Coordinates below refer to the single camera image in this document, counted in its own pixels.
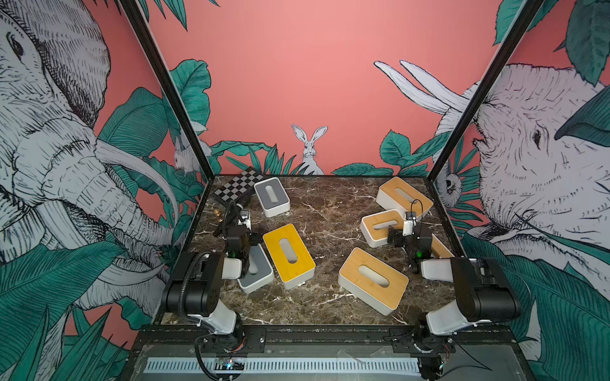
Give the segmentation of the large bamboo lid tissue box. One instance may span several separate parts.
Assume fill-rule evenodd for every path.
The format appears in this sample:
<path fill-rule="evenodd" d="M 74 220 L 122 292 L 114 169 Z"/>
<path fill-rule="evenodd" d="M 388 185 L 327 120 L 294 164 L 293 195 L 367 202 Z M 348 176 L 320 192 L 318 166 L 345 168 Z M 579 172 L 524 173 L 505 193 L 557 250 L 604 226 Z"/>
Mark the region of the large bamboo lid tissue box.
<path fill-rule="evenodd" d="M 354 248 L 338 273 L 338 284 L 384 316 L 400 304 L 409 279 L 368 252 Z"/>

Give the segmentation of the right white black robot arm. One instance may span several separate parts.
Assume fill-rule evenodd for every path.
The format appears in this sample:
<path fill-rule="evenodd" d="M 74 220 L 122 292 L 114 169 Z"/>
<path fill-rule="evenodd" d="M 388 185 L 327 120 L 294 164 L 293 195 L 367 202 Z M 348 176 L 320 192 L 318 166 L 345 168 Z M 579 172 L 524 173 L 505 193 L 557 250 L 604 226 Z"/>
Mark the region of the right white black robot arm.
<path fill-rule="evenodd" d="M 508 322 L 521 304 L 498 261 L 493 258 L 432 256 L 432 234 L 420 228 L 389 227 L 388 244 L 401 248 L 408 267 L 424 279 L 452 283 L 454 300 L 421 314 L 413 342 L 421 352 L 445 349 L 446 337 L 475 325 Z"/>

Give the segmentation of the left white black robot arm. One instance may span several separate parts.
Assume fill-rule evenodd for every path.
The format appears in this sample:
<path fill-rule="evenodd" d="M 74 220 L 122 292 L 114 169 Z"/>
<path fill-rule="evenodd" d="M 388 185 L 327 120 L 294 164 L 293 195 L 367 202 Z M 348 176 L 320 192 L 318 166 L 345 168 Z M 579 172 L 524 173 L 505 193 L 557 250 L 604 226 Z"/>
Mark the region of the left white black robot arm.
<path fill-rule="evenodd" d="M 225 241 L 222 252 L 198 252 L 187 268 L 179 271 L 180 280 L 172 280 L 162 296 L 163 308 L 194 323 L 219 338 L 222 350 L 240 351 L 247 338 L 239 315 L 220 300 L 222 282 L 244 279 L 249 274 L 252 248 L 262 236 L 247 225 L 218 226 L 214 237 Z"/>

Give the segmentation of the yellow lid tissue box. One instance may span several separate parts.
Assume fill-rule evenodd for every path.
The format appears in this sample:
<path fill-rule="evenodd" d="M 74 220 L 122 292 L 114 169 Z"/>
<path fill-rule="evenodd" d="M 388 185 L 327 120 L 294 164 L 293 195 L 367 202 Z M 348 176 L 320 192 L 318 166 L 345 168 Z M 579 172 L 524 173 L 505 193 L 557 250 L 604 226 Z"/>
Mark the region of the yellow lid tissue box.
<path fill-rule="evenodd" d="M 315 262 L 293 224 L 264 234 L 263 240 L 286 290 L 314 277 Z"/>

